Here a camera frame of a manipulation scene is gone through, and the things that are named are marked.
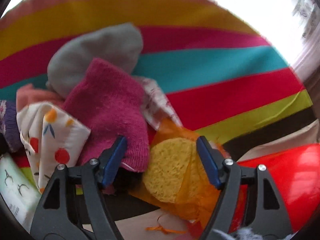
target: blue rubber tip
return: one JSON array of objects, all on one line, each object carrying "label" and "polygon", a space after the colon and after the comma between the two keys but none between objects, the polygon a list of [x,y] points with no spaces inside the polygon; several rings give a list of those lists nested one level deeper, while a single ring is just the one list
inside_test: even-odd
[{"label": "blue rubber tip", "polygon": [[122,136],[120,140],[116,140],[117,143],[115,150],[112,153],[112,156],[108,160],[108,163],[103,170],[103,179],[102,186],[108,187],[111,185],[116,177],[121,160],[124,157],[125,152],[127,151],[127,138]]},{"label": "blue rubber tip", "polygon": [[214,162],[209,149],[206,147],[203,139],[199,137],[196,142],[198,155],[201,159],[205,172],[207,173],[209,182],[218,190],[222,187],[222,182],[219,179],[219,170]]}]

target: orange plastic wrapper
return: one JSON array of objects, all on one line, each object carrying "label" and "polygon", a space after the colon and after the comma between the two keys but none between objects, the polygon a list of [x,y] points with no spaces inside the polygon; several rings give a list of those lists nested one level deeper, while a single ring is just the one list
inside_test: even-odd
[{"label": "orange plastic wrapper", "polygon": [[[199,135],[196,132],[177,127],[171,120],[164,119],[152,141],[151,148],[168,139],[184,138],[195,142],[198,137]],[[143,182],[139,188],[130,192],[131,195],[158,206],[184,220],[200,221],[202,228],[207,225],[211,217],[219,193],[220,191],[209,183],[197,152],[190,157],[180,189],[173,203],[165,203],[156,199],[148,192]]]}]

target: teal stripe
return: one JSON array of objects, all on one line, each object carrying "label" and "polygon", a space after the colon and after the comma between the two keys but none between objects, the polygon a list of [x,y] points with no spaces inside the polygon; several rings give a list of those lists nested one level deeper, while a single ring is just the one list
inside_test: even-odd
[{"label": "teal stripe", "polygon": [[11,100],[11,101],[16,101],[16,92],[17,90],[29,83],[33,83],[33,85],[36,88],[45,88],[45,83],[47,82],[48,78],[46,74],[37,76],[37,77],[33,77],[33,78],[29,78],[29,79],[25,79],[23,81],[17,82],[11,86],[5,87],[0,89],[0,99],[6,99],[6,100]]},{"label": "teal stripe", "polygon": [[165,93],[287,67],[270,46],[188,49],[144,54],[134,75],[155,79]]}]

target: gray beanie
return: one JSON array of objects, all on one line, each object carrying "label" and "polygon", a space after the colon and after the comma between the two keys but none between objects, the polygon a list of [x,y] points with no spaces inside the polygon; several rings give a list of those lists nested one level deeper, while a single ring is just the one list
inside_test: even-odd
[{"label": "gray beanie", "polygon": [[106,27],[63,45],[48,65],[48,87],[66,98],[84,78],[93,58],[102,58],[131,74],[143,48],[142,36],[131,23]]}]

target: white fluffy material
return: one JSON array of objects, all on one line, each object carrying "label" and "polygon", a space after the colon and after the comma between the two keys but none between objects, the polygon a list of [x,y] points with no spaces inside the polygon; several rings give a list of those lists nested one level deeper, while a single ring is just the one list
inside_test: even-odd
[{"label": "white fluffy material", "polygon": [[[256,235],[252,232],[251,228],[241,228],[237,231],[237,238],[234,238],[226,233],[223,233],[222,231],[215,230],[218,234],[220,234],[222,237],[224,237],[225,240],[263,240],[262,236]],[[283,240],[290,240],[293,235],[288,235]]]}]

